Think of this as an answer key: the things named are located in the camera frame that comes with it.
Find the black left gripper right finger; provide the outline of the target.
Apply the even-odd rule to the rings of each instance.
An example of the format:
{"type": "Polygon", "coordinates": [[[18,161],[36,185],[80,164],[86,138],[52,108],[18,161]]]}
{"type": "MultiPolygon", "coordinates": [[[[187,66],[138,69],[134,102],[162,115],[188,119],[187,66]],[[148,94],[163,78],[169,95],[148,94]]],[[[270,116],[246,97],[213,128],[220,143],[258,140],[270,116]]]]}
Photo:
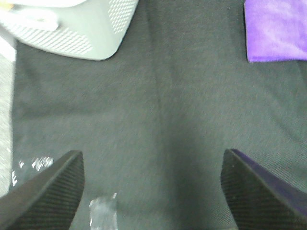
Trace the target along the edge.
{"type": "Polygon", "coordinates": [[[240,230],[305,230],[307,195],[237,149],[224,152],[221,187],[240,230]]]}

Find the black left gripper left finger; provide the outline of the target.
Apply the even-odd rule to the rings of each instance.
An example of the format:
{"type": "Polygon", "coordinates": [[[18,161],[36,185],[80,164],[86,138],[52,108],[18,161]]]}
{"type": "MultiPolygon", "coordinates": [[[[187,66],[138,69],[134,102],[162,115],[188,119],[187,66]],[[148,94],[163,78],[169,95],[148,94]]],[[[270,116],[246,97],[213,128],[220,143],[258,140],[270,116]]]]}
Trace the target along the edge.
{"type": "Polygon", "coordinates": [[[71,150],[0,199],[2,230],[68,230],[83,195],[83,153],[71,150]]]}

